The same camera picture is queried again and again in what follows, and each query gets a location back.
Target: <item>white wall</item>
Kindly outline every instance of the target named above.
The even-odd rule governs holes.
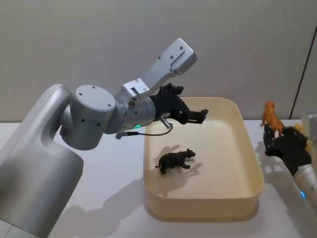
[[[22,120],[55,83],[116,93],[177,37],[199,58],[173,80],[184,96],[229,98],[245,118],[271,99],[287,118],[316,9],[316,0],[2,0],[0,121]]]
[[[315,39],[292,118],[317,113],[317,39]]]

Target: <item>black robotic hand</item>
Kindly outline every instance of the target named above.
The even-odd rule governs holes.
[[[207,109],[200,112],[192,112],[186,106],[178,95],[183,91],[182,86],[173,86],[171,83],[159,88],[156,95],[150,96],[156,109],[155,120],[159,120],[159,116],[169,114],[168,118],[173,118],[181,124],[200,123],[206,119]]]
[[[299,166],[312,163],[311,156],[305,149],[307,137],[293,127],[284,127],[283,135],[274,138],[270,126],[265,124],[263,140],[265,154],[281,158],[292,175],[296,173]]]

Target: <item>plastic tray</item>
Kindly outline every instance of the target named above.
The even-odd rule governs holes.
[[[224,98],[182,98],[193,111],[208,109],[203,124],[181,125],[170,119],[173,131],[145,140],[144,183],[146,206],[162,220],[245,220],[255,213],[264,179],[251,140],[235,103]],[[161,133],[161,122],[146,133]],[[191,168],[158,165],[162,155],[193,150]]]

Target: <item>orange toy animal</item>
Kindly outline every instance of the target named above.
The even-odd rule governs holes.
[[[274,134],[276,131],[278,131],[278,136],[281,136],[284,125],[281,122],[281,120],[276,117],[274,106],[275,106],[274,102],[267,101],[265,103],[263,114],[262,114],[261,126],[264,126],[265,122],[267,122],[267,124],[269,124]]]

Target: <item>white table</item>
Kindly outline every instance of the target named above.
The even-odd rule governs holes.
[[[84,172],[50,238],[316,238],[317,216],[282,162],[264,154],[259,124],[259,120],[245,121],[265,179],[259,210],[252,219],[234,223],[155,220],[145,211],[142,198],[144,138],[116,140],[114,135],[104,135],[96,149],[74,150],[85,161]],[[0,123],[0,147],[17,127],[18,123]],[[65,145],[59,135],[55,140]]]

